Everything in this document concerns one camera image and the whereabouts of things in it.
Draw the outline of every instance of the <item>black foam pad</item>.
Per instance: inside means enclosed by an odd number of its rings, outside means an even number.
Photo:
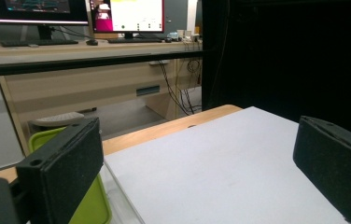
[[[351,223],[351,132],[325,120],[302,116],[293,160]]]
[[[32,223],[68,223],[103,166],[99,119],[69,125],[16,165]]]

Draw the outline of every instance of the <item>desk leg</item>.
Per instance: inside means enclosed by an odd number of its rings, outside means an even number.
[[[27,156],[30,154],[28,150],[28,139],[29,139],[29,126],[27,122],[21,123],[18,113],[16,112],[15,105],[12,101],[12,96],[10,94],[9,88],[7,86],[7,81],[5,77],[0,77],[0,87],[4,94],[7,103],[7,109],[12,118],[13,126],[16,131],[16,135],[19,137],[19,141],[21,143],[21,148],[23,150],[23,154]]]
[[[169,93],[147,97],[146,106],[167,120],[178,119],[178,106]]]

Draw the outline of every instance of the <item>black backdrop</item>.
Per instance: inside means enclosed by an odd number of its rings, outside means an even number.
[[[204,57],[204,109],[256,106],[351,131],[351,1],[204,4],[204,45],[216,52]]]

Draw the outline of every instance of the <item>green container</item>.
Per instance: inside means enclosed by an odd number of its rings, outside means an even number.
[[[64,128],[33,134],[29,139],[30,152],[33,153],[36,151]],[[111,207],[105,195],[103,182],[100,175],[97,175],[69,223],[107,224],[111,221],[111,218]]]

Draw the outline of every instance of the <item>computer monitor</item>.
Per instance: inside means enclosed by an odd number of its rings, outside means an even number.
[[[85,0],[0,0],[0,24],[36,25],[51,39],[51,25],[88,26]]]
[[[163,0],[90,0],[95,34],[162,34]]]

